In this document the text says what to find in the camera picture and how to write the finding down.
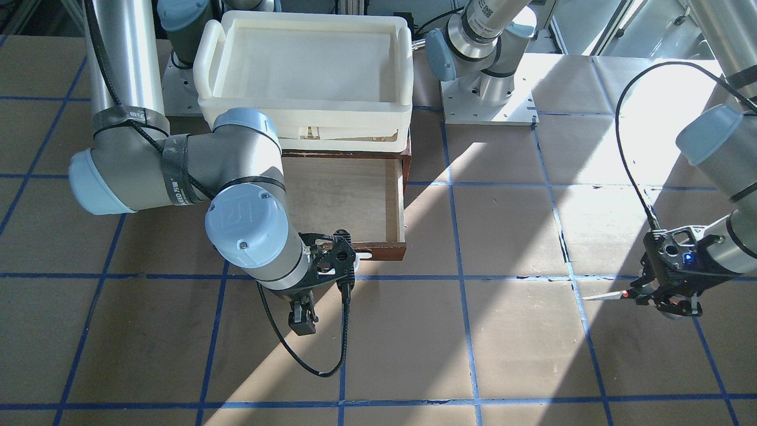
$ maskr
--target table surface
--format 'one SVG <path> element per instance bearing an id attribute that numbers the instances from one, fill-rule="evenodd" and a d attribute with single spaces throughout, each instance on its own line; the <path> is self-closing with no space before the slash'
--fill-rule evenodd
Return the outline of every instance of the table surface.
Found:
<path id="1" fill-rule="evenodd" d="M 362 263 L 347 366 L 320 379 L 213 250 L 203 208 L 76 204 L 68 161 L 92 143 L 84 51 L 0 39 L 0 423 L 757 424 L 755 278 L 708 290 L 698 321 L 580 298 L 639 273 L 646 226 L 612 113 L 651 61 L 529 54 L 537 127 L 453 126 L 420 52 L 407 254 Z M 664 226 L 708 224 L 731 207 L 674 138 L 712 84 L 670 68 L 632 91 L 623 142 Z M 339 295 L 316 297 L 318 333 L 287 338 L 326 369 Z M 288 305 L 269 301 L 286 328 Z"/>

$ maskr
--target blue tape grid line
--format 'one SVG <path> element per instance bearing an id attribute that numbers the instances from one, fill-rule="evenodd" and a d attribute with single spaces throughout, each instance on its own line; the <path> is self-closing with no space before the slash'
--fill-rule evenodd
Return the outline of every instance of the blue tape grid line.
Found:
<path id="1" fill-rule="evenodd" d="M 601 395 L 602 405 L 605 409 L 605 416 L 607 418 L 607 424 L 608 426 L 613 426 L 612 413 L 610 411 L 609 400 L 607 399 L 607 392 L 605 391 L 605 384 L 604 384 L 604 381 L 602 380 L 602 372 L 600 370 L 599 359 L 597 358 L 597 352 L 594 350 L 594 344 L 591 339 L 589 321 L 586 318 L 586 311 L 584 310 L 584 303 L 583 303 L 583 300 L 581 299 L 581 293 L 578 289 L 578 281 L 576 280 L 576 276 L 573 271 L 573 265 L 570 260 L 570 254 L 568 252 L 568 243 L 565 241 L 565 233 L 563 232 L 562 221 L 560 220 L 560 215 L 557 210 L 557 201 L 555 200 L 555 196 L 552 191 L 552 188 L 549 187 L 550 178 L 547 174 L 547 164 L 544 162 L 544 155 L 541 151 L 541 146 L 539 145 L 539 137 L 536 134 L 536 130 L 531 129 L 531 134 L 534 137 L 534 146 L 539 156 L 539 162 L 541 165 L 542 174 L 544 175 L 544 182 L 547 185 L 547 193 L 549 194 L 550 202 L 552 203 L 552 214 L 554 217 L 555 225 L 557 226 L 560 248 L 562 250 L 563 260 L 565 261 L 565 267 L 568 269 L 570 281 L 572 282 L 573 294 L 575 297 L 576 305 L 578 306 L 578 314 L 581 316 L 581 325 L 584 328 L 584 335 L 586 337 L 586 342 L 587 342 L 587 345 L 589 346 L 591 364 L 594 369 L 594 374 L 597 377 L 597 386 L 600 389 L 600 395 Z"/>
<path id="2" fill-rule="evenodd" d="M 69 280 L 96 280 L 100 274 L 77 274 L 77 273 L 55 273 L 55 272 L 0 272 L 0 278 L 48 278 L 48 279 L 69 279 Z M 106 274 L 108 280 L 125 280 L 130 278 L 143 277 L 147 280 L 222 280 L 221 274 Z M 592 275 L 574 275 L 576 280 L 635 280 L 635 275 L 613 275 L 613 274 L 592 274 Z M 513 281 L 570 281 L 573 277 L 570 275 L 463 275 L 467 281 L 476 280 L 513 280 Z M 227 280 L 247 280 L 252 281 L 248 275 L 229 275 Z M 360 281 L 438 281 L 438 280 L 459 280 L 459 275 L 356 275 L 356 280 Z M 732 281 L 757 282 L 757 277 L 736 277 Z"/>
<path id="3" fill-rule="evenodd" d="M 21 182 L 21 185 L 19 186 L 18 191 L 16 192 L 16 196 L 13 198 L 13 201 L 11 202 L 10 207 L 8 207 L 8 211 L 5 213 L 5 217 L 3 218 L 2 222 L 0 222 L 0 236 L 2 236 L 3 232 L 5 231 L 5 227 L 8 226 L 8 221 L 11 219 L 11 216 L 13 215 L 13 212 L 15 211 L 16 206 L 18 205 L 18 201 L 21 199 L 23 190 L 26 189 L 26 185 L 29 183 L 31 175 L 34 173 L 34 168 L 37 167 L 37 163 L 39 163 L 39 159 L 42 157 L 42 153 L 45 151 L 45 147 L 47 146 L 48 142 L 50 142 L 50 138 L 52 137 L 52 134 L 55 132 L 55 127 L 58 125 L 58 122 L 61 120 L 61 117 L 63 116 L 63 111 L 66 109 L 68 99 L 71 97 L 71 93 L 73 93 L 73 88 L 76 87 L 76 82 L 79 81 L 79 77 L 81 77 L 82 71 L 84 71 L 84 66 L 86 65 L 86 63 L 87 63 L 87 59 L 84 58 L 82 60 L 82 63 L 79 65 L 79 70 L 76 71 L 76 75 L 74 76 L 73 82 L 68 88 L 68 92 L 66 92 L 66 97 L 63 98 L 63 100 L 61 101 L 61 107 L 58 109 L 58 113 L 55 115 L 55 119 L 53 119 L 50 129 L 45 135 L 45 138 L 42 140 L 42 144 L 40 145 L 39 149 L 37 149 L 37 153 L 34 156 L 34 159 L 32 160 L 32 164 L 29 166 L 29 170 L 27 171 L 26 175 L 24 175 L 23 177 L 23 181 Z"/>
<path id="4" fill-rule="evenodd" d="M 447 144 L 447 128 L 441 123 L 441 141 L 444 150 L 444 165 L 447 175 L 447 182 L 454 182 L 452 176 L 452 162 L 450 161 L 450 150 Z M 466 280 L 463 272 L 463 254 L 460 250 L 460 234 L 457 227 L 457 211 L 455 209 L 455 193 L 452 186 L 447 187 L 450 197 L 450 213 L 452 214 L 452 234 L 455 240 L 455 256 L 457 260 L 457 279 L 460 286 L 460 304 L 463 308 L 463 327 L 466 333 L 466 350 L 468 353 L 468 367 L 471 374 L 471 388 L 473 398 L 479 399 L 478 394 L 478 374 L 475 369 L 475 357 L 473 355 L 473 339 L 471 338 L 470 318 L 468 316 L 468 297 L 466 295 Z M 484 420 L 481 416 L 481 407 L 475 407 L 475 420 L 477 426 L 483 426 Z"/>
<path id="5" fill-rule="evenodd" d="M 102 268 L 102 274 L 100 276 L 100 280 L 98 281 L 97 288 L 95 289 L 95 295 L 92 297 L 92 302 L 89 304 L 89 313 L 87 314 L 87 319 L 84 321 L 84 330 L 82 331 L 82 335 L 79 338 L 79 346 L 76 348 L 76 355 L 73 357 L 73 363 L 71 364 L 71 369 L 68 373 L 68 378 L 66 379 L 66 385 L 63 389 L 63 394 L 61 395 L 61 406 L 58 407 L 58 410 L 55 413 L 53 426 L 58 426 L 61 423 L 61 417 L 63 416 L 64 410 L 63 407 L 66 405 L 68 396 L 71 393 L 73 379 L 76 377 L 76 370 L 79 367 L 79 361 L 81 361 L 82 353 L 84 352 L 84 344 L 86 343 L 87 336 L 89 335 L 89 326 L 90 324 L 92 324 L 92 318 L 95 316 L 95 307 L 105 285 L 105 280 L 107 279 L 107 270 L 111 266 L 113 254 L 116 252 L 116 245 L 118 244 L 118 238 L 121 235 L 124 221 L 126 221 L 126 214 L 122 214 L 119 218 L 118 225 L 116 226 L 116 231 L 113 235 L 113 239 L 111 240 L 111 247 L 107 251 L 105 265 Z"/>
<path id="6" fill-rule="evenodd" d="M 731 393 L 730 399 L 757 400 L 757 393 Z M 618 395 L 607 396 L 611 403 L 652 403 L 659 401 L 721 400 L 720 393 L 681 393 L 669 395 Z M 526 406 L 546 404 L 596 404 L 601 396 L 575 396 L 553 398 L 484 398 L 484 399 L 371 399 L 348 401 L 224 401 L 205 403 L 33 403 L 0 404 L 6 410 L 124 410 L 124 409 L 313 409 L 344 407 L 402 407 L 402 406 Z"/>
<path id="7" fill-rule="evenodd" d="M 407 182 L 410 186 L 508 186 L 520 188 L 631 188 L 629 183 L 517 183 L 517 182 L 445 182 L 443 180 L 410 180 Z M 714 192 L 718 188 L 713 186 L 669 186 L 669 185 L 642 185 L 652 191 L 674 190 L 674 191 L 703 191 Z"/>
<path id="8" fill-rule="evenodd" d="M 197 410 L 196 426 L 202 426 L 202 417 L 207 398 L 207 388 L 210 386 L 210 374 L 213 371 L 213 357 L 216 354 L 216 341 L 218 341 L 218 327 L 221 324 L 221 312 L 223 310 L 223 297 L 226 295 L 226 277 L 229 275 L 229 261 L 223 262 L 223 278 L 218 289 L 218 302 L 216 303 L 216 316 L 213 320 L 213 332 L 210 335 L 210 348 L 207 350 L 207 361 L 205 362 L 205 376 L 202 379 L 202 390 L 200 391 L 200 408 Z"/>
<path id="9" fill-rule="evenodd" d="M 693 320 L 694 327 L 696 328 L 696 334 L 699 336 L 699 340 L 702 342 L 702 347 L 704 348 L 705 354 L 707 355 L 707 361 L 709 361 L 710 368 L 712 368 L 712 373 L 715 375 L 715 380 L 718 382 L 721 398 L 725 401 L 725 406 L 728 408 L 728 414 L 731 415 L 731 421 L 734 423 L 734 426 L 739 426 L 739 419 L 736 418 L 734 406 L 733 404 L 731 404 L 731 398 L 728 396 L 728 392 L 726 392 L 725 390 L 723 378 L 720 376 L 720 372 L 718 372 L 718 366 L 715 365 L 715 358 L 712 356 L 712 352 L 710 352 L 709 350 L 709 345 L 707 344 L 707 339 L 705 339 L 705 334 L 702 331 L 702 326 L 699 324 L 699 319 L 697 319 L 696 317 L 693 317 L 691 319 Z"/>
<path id="10" fill-rule="evenodd" d="M 0 179 L 68 179 L 67 174 L 19 174 L 19 173 L 0 173 Z M 504 187 L 521 187 L 521 188 L 544 188 L 543 183 L 515 183 L 515 182 L 447 182 L 443 180 L 411 180 L 406 182 L 410 186 L 504 186 Z M 628 183 L 550 183 L 549 188 L 630 188 Z M 703 191 L 716 192 L 718 188 L 713 186 L 669 186 L 669 185 L 644 185 L 652 191 L 673 190 L 673 191 Z"/>

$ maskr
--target velcro strap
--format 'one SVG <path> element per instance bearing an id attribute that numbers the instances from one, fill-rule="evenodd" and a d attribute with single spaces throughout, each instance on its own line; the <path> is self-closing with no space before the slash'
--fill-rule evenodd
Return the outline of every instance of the velcro strap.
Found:
<path id="1" fill-rule="evenodd" d="M 159 130 L 168 136 L 170 125 L 165 115 L 147 108 L 128 105 L 116 105 L 104 109 L 92 117 L 92 131 L 95 135 L 113 127 L 128 126 L 128 121 L 135 122 L 140 127 Z"/>
<path id="2" fill-rule="evenodd" d="M 187 138 L 189 134 L 175 135 L 165 139 L 160 168 L 166 193 L 173 205 L 190 205 L 200 201 L 189 182 L 187 163 Z"/>

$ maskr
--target robotic arm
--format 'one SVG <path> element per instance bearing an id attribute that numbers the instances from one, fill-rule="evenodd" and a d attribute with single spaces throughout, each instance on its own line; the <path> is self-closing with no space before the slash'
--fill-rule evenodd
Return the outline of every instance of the robotic arm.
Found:
<path id="1" fill-rule="evenodd" d="M 692 11 L 744 110 L 757 113 L 755 2 L 690 0 Z M 644 237 L 642 276 L 631 288 L 589 300 L 650 300 L 670 318 L 700 316 L 708 288 L 757 269 L 757 117 L 730 106 L 709 109 L 676 144 L 736 207 L 707 226 L 652 229 Z"/>
<path id="2" fill-rule="evenodd" d="M 530 1 L 471 0 L 443 30 L 429 32 L 425 49 L 435 76 L 460 78 L 460 92 L 475 104 L 505 105 L 536 27 L 536 15 L 526 7 Z"/>
<path id="3" fill-rule="evenodd" d="M 529 0 L 471 0 L 444 29 L 425 39 L 428 61 L 441 81 L 459 78 L 463 95 L 480 105 L 503 105 L 513 85 L 535 17 Z M 755 2 L 689 1 L 726 80 L 757 102 Z M 737 209 L 707 226 L 655 229 L 644 237 L 642 276 L 622 291 L 585 299 L 654 302 L 671 317 L 699 316 L 708 288 L 757 269 L 757 117 L 716 106 L 690 124 L 677 144 L 689 162 L 728 194 Z"/>
<path id="4" fill-rule="evenodd" d="M 77 201 L 95 215 L 113 215 L 209 199 L 205 229 L 220 254 L 290 302 L 292 330 L 315 333 L 313 288 L 336 281 L 348 300 L 356 254 L 347 231 L 299 234 L 293 227 L 273 122 L 253 108 L 233 108 L 212 133 L 170 136 L 151 3 L 85 4 L 95 148 L 71 159 Z"/>

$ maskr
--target black cable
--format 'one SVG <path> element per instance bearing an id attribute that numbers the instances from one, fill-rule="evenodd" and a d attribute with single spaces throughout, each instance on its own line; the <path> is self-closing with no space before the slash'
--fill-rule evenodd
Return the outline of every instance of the black cable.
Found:
<path id="1" fill-rule="evenodd" d="M 434 17 L 431 20 L 427 20 L 423 25 L 421 25 L 420 27 L 418 27 L 418 30 L 416 31 L 416 36 L 420 35 L 421 31 L 423 31 L 424 28 L 426 28 L 430 23 L 433 23 L 435 20 L 440 20 L 441 18 L 443 18 L 445 16 L 449 16 L 451 14 L 456 14 L 457 12 L 461 11 L 464 8 L 465 7 L 453 9 L 451 11 L 444 12 L 443 14 L 441 14 L 441 15 L 439 15 L 437 17 Z"/>
<path id="2" fill-rule="evenodd" d="M 94 2 L 92 2 L 92 0 L 83 1 L 87 18 L 87 26 L 89 28 L 89 38 L 92 40 L 92 51 L 95 53 L 95 59 L 97 60 L 97 65 L 100 68 L 102 79 L 105 82 L 105 88 L 113 99 L 113 103 L 115 105 L 122 106 L 123 103 L 118 97 L 118 94 L 116 93 L 115 87 L 113 85 L 113 81 L 111 80 L 112 74 L 109 69 L 111 62 L 107 57 L 107 52 L 105 51 L 105 44 L 102 40 L 100 25 L 98 24 L 97 15 L 95 13 L 95 4 Z M 155 148 L 158 153 L 163 153 L 163 147 L 160 146 L 160 144 L 157 143 L 157 141 L 153 139 L 152 136 L 145 132 L 145 130 L 142 129 L 134 120 L 127 120 L 126 123 L 132 129 L 136 130 L 137 133 L 139 133 L 140 136 L 142 136 L 153 148 Z M 205 197 L 207 197 L 207 199 L 214 198 L 215 195 L 208 191 L 207 188 L 205 188 L 200 182 L 198 182 L 197 179 L 195 179 L 192 175 L 189 175 L 188 179 L 189 183 L 197 188 L 197 190 L 200 191 Z"/>
<path id="3" fill-rule="evenodd" d="M 682 62 L 682 61 L 669 61 L 669 62 L 663 62 L 661 64 L 655 64 L 651 67 L 647 68 L 646 70 L 641 71 L 637 76 L 635 76 L 626 87 L 623 89 L 623 92 L 620 95 L 620 98 L 618 99 L 618 104 L 615 107 L 615 138 L 618 140 L 618 150 L 620 151 L 620 158 L 623 162 L 623 168 L 625 169 L 625 173 L 628 175 L 628 179 L 631 181 L 631 184 L 634 186 L 634 190 L 636 190 L 636 195 L 639 197 L 639 201 L 641 201 L 641 205 L 644 207 L 644 212 L 646 213 L 646 221 L 649 222 L 650 228 L 653 230 L 660 229 L 659 222 L 657 220 L 657 217 L 655 216 L 650 204 L 645 200 L 645 198 L 641 195 L 641 191 L 639 190 L 639 186 L 636 183 L 636 180 L 634 180 L 634 177 L 631 175 L 631 170 L 628 169 L 628 163 L 625 160 L 625 154 L 623 153 L 623 145 L 621 144 L 620 140 L 620 107 L 623 104 L 623 99 L 625 99 L 625 96 L 628 94 L 628 90 L 631 89 L 631 87 L 645 74 L 649 73 L 651 70 L 654 70 L 656 68 L 664 67 L 665 65 L 685 65 L 687 67 L 696 68 L 697 70 L 702 71 L 707 77 L 710 77 L 713 79 L 717 84 L 719 84 L 721 87 L 726 89 L 731 95 L 736 97 L 742 104 L 746 105 L 749 109 L 757 113 L 757 105 L 754 104 L 754 102 L 747 99 L 745 96 L 743 96 L 741 93 L 739 93 L 735 88 L 733 88 L 728 82 L 725 80 L 715 76 L 713 73 L 707 71 L 705 68 L 700 67 L 697 64 L 692 64 L 691 62 Z"/>
<path id="4" fill-rule="evenodd" d="M 260 293 L 260 300 L 263 302 L 263 307 L 266 310 L 266 316 L 268 317 L 268 321 L 271 323 L 271 327 L 273 327 L 273 332 L 276 333 L 276 337 L 279 338 L 279 342 L 284 346 L 284 349 L 289 352 L 289 355 L 307 372 L 316 375 L 318 377 L 331 377 L 339 371 L 339 368 L 344 364 L 344 360 L 347 359 L 347 324 L 350 320 L 350 286 L 344 285 L 342 287 L 342 291 L 344 294 L 342 295 L 342 316 L 341 316 L 341 354 L 339 356 L 339 362 L 337 362 L 337 365 L 332 368 L 330 371 L 318 371 L 313 367 L 310 367 L 305 361 L 300 358 L 297 353 L 294 352 L 294 350 L 289 347 L 289 345 L 286 343 L 286 340 L 284 340 L 284 336 L 282 336 L 281 331 L 279 331 L 279 328 L 276 326 L 276 321 L 273 319 L 273 315 L 271 315 L 271 310 L 268 307 L 268 301 L 266 300 L 266 294 L 263 291 L 263 286 L 260 285 L 260 283 L 257 283 L 257 291 Z"/>

